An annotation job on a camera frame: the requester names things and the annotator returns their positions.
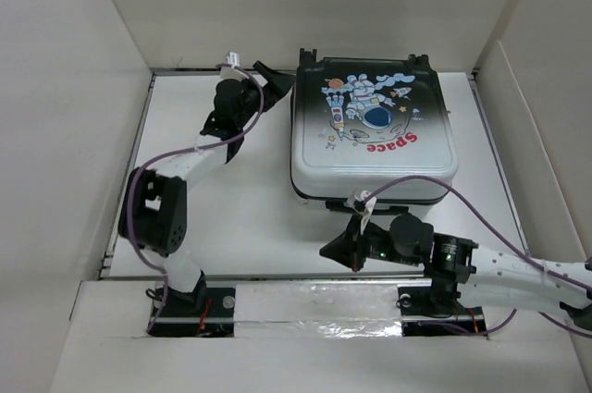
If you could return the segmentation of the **aluminium mounting rail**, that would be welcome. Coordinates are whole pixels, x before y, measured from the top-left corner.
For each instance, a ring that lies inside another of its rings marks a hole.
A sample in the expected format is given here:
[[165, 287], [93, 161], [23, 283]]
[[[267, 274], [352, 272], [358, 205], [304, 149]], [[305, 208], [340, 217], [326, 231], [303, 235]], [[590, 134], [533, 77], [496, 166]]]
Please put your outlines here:
[[287, 313], [229, 313], [219, 310], [210, 310], [204, 318], [200, 314], [190, 315], [188, 313], [162, 313], [158, 318], [151, 318], [154, 322], [153, 329], [158, 333], [160, 328], [188, 326], [194, 329], [199, 324], [205, 327], [214, 325], [236, 325], [236, 324], [292, 324], [306, 325], [317, 323], [377, 323], [377, 322], [400, 322], [400, 321], [435, 321], [451, 323], [453, 325], [472, 323], [476, 320], [478, 324], [484, 322], [483, 314], [480, 308], [474, 310], [474, 315], [468, 311], [462, 310], [459, 314], [444, 314], [441, 316], [422, 316], [419, 313], [401, 313], [399, 309], [386, 312], [361, 312], [344, 313], [329, 312], [307, 313], [307, 312], [287, 312]]

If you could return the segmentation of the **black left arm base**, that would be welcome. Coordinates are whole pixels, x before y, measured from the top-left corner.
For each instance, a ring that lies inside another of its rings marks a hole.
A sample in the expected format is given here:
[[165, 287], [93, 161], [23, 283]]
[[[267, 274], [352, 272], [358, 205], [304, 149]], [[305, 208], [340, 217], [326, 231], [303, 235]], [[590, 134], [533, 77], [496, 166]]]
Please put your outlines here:
[[192, 308], [169, 297], [163, 312], [154, 319], [159, 304], [154, 301], [148, 335], [155, 338], [232, 338], [234, 336], [234, 287], [208, 288], [203, 301]]

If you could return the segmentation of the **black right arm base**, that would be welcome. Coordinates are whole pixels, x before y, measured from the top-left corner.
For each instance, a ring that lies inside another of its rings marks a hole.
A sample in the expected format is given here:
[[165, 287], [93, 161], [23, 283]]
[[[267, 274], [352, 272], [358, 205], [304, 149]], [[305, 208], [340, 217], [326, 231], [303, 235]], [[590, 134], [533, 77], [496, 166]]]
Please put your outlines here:
[[402, 335], [406, 338], [475, 336], [487, 332], [483, 310], [460, 305], [437, 306], [429, 299], [429, 287], [398, 288]]

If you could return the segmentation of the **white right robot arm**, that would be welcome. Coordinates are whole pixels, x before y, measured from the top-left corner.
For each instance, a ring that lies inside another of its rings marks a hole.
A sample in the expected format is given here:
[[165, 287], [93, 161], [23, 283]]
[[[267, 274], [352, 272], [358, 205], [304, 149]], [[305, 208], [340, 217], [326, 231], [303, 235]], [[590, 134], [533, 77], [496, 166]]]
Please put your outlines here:
[[410, 315], [448, 318], [463, 310], [502, 307], [591, 328], [590, 263], [528, 263], [512, 252], [437, 233], [411, 214], [395, 217], [388, 229], [353, 215], [319, 253], [353, 272], [369, 259], [422, 267], [429, 285], [400, 291], [399, 306]]

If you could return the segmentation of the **black white space suitcase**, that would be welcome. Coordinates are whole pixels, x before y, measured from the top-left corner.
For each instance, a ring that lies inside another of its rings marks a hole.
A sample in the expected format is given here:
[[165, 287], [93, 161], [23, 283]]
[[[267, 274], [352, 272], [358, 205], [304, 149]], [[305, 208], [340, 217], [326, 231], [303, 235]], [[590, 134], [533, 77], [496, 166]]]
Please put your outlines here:
[[431, 206], [459, 169], [428, 55], [318, 57], [301, 49], [290, 97], [290, 183], [325, 207], [381, 189], [386, 206]]

